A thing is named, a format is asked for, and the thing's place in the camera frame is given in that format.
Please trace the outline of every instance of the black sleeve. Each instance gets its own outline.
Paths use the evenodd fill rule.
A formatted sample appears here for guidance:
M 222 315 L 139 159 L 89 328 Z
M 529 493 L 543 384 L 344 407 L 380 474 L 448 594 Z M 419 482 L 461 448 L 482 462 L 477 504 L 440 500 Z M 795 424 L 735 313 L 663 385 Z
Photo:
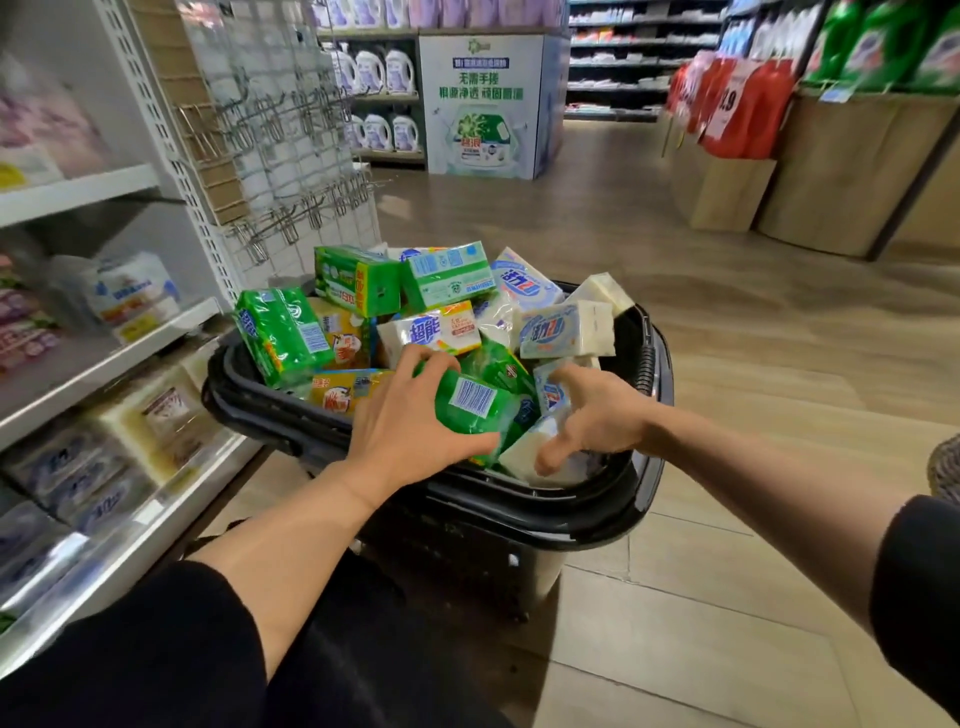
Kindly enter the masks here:
M 220 573 L 179 562 L 0 681 L 0 725 L 246 728 L 266 690 L 250 612 Z
M 960 508 L 917 496 L 883 538 L 870 598 L 897 672 L 960 721 Z

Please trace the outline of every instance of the person's right hand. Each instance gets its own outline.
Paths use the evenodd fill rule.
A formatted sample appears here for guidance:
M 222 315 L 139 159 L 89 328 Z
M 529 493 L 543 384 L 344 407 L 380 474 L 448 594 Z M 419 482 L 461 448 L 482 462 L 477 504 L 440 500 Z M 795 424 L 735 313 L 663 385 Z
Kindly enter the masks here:
M 555 473 L 567 457 L 582 449 L 643 450 L 654 433 L 657 416 L 666 408 L 613 372 L 564 364 L 549 380 L 564 387 L 573 413 L 557 436 L 540 448 L 535 465 L 540 475 Z

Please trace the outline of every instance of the person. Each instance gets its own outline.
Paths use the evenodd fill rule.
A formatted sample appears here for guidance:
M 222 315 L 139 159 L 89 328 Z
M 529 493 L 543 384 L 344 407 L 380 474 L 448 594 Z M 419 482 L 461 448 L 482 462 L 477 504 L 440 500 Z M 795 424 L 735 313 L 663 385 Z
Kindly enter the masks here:
M 408 346 L 357 407 L 345 460 L 68 626 L 0 681 L 0 724 L 509 725 L 431 644 L 393 583 L 348 550 L 397 489 L 497 446 L 495 433 L 457 434 L 437 421 L 448 368 L 459 369 L 448 354 Z M 541 473 L 580 449 L 639 449 L 674 464 L 960 716 L 957 509 L 793 459 L 611 373 L 569 365 L 554 379 L 573 413 L 541 448 Z

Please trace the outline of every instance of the forearm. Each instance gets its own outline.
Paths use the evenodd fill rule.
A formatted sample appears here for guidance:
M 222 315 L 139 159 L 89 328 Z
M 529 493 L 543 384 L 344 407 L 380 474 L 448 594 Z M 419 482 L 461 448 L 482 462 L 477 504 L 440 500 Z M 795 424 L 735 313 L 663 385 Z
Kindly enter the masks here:
M 908 494 L 673 408 L 659 413 L 651 442 L 870 629 L 880 543 Z
M 379 503 L 348 484 L 377 477 L 363 464 L 328 466 L 280 505 L 191 558 L 221 573 L 253 616 L 270 679 L 337 562 Z

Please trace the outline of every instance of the green soap package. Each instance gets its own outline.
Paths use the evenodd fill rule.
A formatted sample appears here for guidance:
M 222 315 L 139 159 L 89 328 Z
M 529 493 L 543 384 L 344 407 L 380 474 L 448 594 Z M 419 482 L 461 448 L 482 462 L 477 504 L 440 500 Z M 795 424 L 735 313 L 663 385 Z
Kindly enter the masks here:
M 522 398 L 504 441 L 504 448 L 516 442 L 540 418 L 537 385 L 513 352 L 481 332 L 482 343 L 460 360 L 460 370 L 467 376 L 505 389 Z
M 309 382 L 336 356 L 299 288 L 244 291 L 233 319 L 268 386 Z
M 402 263 L 359 248 L 314 249 L 317 291 L 365 318 L 400 310 Z
M 419 374 L 422 367 L 422 364 L 418 365 L 415 374 Z M 465 435 L 500 433 L 500 444 L 494 452 L 470 458 L 477 465 L 488 467 L 503 451 L 522 402 L 519 395 L 448 369 L 440 380 L 434 406 L 437 419 L 454 432 Z
M 496 288 L 480 241 L 413 255 L 399 265 L 412 313 L 466 301 Z

